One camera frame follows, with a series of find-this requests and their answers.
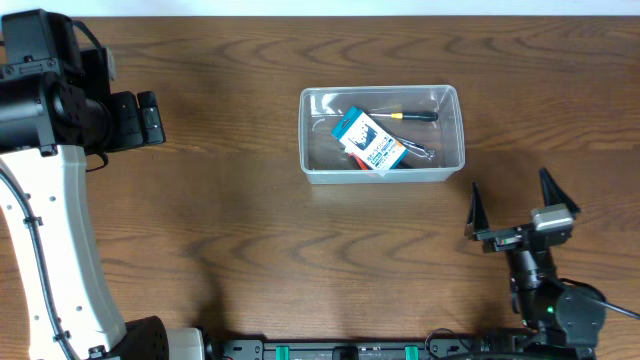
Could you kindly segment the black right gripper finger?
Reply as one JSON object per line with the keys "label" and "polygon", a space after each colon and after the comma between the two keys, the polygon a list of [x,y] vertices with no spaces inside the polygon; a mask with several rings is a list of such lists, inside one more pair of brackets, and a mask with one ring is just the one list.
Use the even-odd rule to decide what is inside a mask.
{"label": "black right gripper finger", "polygon": [[481,235],[489,231],[490,225],[482,203],[478,184],[473,182],[465,236],[469,240],[480,240]]}
{"label": "black right gripper finger", "polygon": [[581,212],[580,207],[556,183],[547,168],[539,170],[539,178],[545,206],[565,205],[572,216]]}

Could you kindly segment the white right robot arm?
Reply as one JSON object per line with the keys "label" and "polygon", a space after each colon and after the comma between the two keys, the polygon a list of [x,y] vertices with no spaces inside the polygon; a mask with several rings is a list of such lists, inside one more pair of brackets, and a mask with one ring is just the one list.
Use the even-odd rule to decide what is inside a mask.
{"label": "white right robot arm", "polygon": [[487,348],[541,359],[594,359],[606,298],[589,284],[560,278],[551,252],[571,238],[580,208],[547,169],[539,177],[544,206],[531,211],[528,223],[500,230],[490,227],[478,184],[472,184],[465,236],[485,253],[505,255],[511,306],[523,323],[521,330],[496,331]]}

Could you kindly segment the red handled pliers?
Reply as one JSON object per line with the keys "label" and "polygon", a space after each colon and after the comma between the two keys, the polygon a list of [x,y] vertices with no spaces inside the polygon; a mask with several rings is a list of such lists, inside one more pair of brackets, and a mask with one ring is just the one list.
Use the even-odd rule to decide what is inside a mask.
{"label": "red handled pliers", "polygon": [[369,170],[369,166],[354,153],[349,153],[348,157],[354,162],[358,169]]}

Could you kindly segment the small claw hammer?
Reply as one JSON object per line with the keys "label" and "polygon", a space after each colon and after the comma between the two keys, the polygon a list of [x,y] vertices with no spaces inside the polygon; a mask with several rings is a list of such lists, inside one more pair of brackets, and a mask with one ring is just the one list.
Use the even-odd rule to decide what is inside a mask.
{"label": "small claw hammer", "polygon": [[397,169],[413,169],[413,166],[411,166],[406,161],[400,161],[400,162],[398,162],[396,168]]}

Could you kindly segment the yellow black screwdriver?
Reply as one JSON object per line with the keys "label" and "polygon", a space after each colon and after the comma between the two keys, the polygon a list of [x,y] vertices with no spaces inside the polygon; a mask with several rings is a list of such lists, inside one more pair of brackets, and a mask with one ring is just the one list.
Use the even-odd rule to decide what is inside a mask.
{"label": "yellow black screwdriver", "polygon": [[370,116],[378,118],[389,118],[399,121],[421,121],[435,122],[439,119],[437,112],[390,112],[390,113],[370,113]]}

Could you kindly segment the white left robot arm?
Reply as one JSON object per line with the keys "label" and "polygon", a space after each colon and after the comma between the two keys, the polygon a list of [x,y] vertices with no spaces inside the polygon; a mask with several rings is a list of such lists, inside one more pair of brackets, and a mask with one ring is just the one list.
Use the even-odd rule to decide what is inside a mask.
{"label": "white left robot arm", "polygon": [[42,9],[1,19],[1,210],[29,315],[33,359],[206,359],[198,328],[125,321],[89,214],[87,160],[165,141],[156,95],[111,90],[110,50]]}

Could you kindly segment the blue white screwdriver box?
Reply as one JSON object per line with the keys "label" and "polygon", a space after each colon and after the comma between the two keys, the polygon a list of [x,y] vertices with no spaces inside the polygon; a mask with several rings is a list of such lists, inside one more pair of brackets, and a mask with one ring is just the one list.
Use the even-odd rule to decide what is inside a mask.
{"label": "blue white screwdriver box", "polygon": [[409,153],[393,135],[355,107],[342,117],[331,134],[347,153],[353,153],[375,171],[396,168]]}

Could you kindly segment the clear plastic storage container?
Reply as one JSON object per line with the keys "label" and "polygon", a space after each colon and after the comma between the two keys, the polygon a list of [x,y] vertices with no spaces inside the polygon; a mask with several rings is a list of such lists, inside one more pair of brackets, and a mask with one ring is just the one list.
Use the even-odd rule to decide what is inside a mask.
{"label": "clear plastic storage container", "polygon": [[[370,113],[437,112],[435,122],[399,121],[370,116],[393,135],[436,151],[433,160],[410,152],[413,169],[360,170],[331,134],[352,108]],[[307,88],[299,106],[300,166],[312,184],[440,182],[465,165],[461,106],[451,85],[403,85]]]}

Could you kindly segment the silver ratchet wrench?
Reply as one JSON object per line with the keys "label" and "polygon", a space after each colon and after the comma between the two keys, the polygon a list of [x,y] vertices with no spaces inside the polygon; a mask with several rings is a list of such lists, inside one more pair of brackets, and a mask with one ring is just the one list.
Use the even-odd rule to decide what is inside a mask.
{"label": "silver ratchet wrench", "polygon": [[414,141],[411,141],[399,136],[396,136],[396,140],[399,141],[402,145],[404,145],[411,154],[419,158],[423,158],[426,160],[433,160],[436,157],[436,151],[425,145],[416,143]]}

